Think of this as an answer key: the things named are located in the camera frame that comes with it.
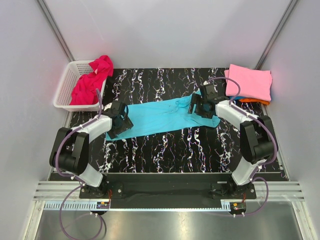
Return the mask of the cyan t shirt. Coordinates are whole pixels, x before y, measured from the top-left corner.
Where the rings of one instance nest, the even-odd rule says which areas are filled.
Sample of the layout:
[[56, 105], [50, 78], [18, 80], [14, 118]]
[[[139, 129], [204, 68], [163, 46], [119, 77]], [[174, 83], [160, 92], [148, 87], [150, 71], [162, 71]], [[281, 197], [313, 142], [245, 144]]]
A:
[[133, 123], [133, 127], [119, 134], [114, 140], [130, 139], [192, 127], [217, 127], [220, 123], [217, 116], [202, 118], [195, 113], [188, 113], [191, 99], [192, 96], [189, 95], [169, 100], [129, 105], [128, 117]]

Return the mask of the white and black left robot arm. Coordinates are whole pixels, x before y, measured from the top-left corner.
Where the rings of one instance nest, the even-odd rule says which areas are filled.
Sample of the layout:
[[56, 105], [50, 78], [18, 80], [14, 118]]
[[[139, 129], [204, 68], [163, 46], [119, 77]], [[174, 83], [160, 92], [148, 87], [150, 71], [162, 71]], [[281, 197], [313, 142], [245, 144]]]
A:
[[114, 140], [133, 126], [129, 118], [129, 106], [113, 101], [110, 108], [100, 109], [98, 114], [86, 123], [74, 128], [60, 128], [55, 137], [49, 164], [56, 168], [61, 176], [74, 177], [90, 186], [90, 192], [95, 197], [103, 198], [108, 193], [107, 177], [89, 163], [90, 143], [104, 133]]

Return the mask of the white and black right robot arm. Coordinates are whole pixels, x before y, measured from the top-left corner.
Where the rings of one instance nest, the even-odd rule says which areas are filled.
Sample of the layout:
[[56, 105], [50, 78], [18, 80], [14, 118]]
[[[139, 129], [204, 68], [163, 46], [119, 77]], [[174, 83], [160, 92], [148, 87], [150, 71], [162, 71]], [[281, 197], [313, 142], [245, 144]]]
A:
[[272, 120], [267, 115], [257, 116], [243, 110], [228, 97], [215, 92], [212, 84], [201, 86], [199, 91], [191, 95], [189, 114], [195, 113], [205, 119], [219, 117], [239, 130], [241, 160], [218, 192], [222, 196], [239, 198], [249, 188], [258, 169], [277, 157]]

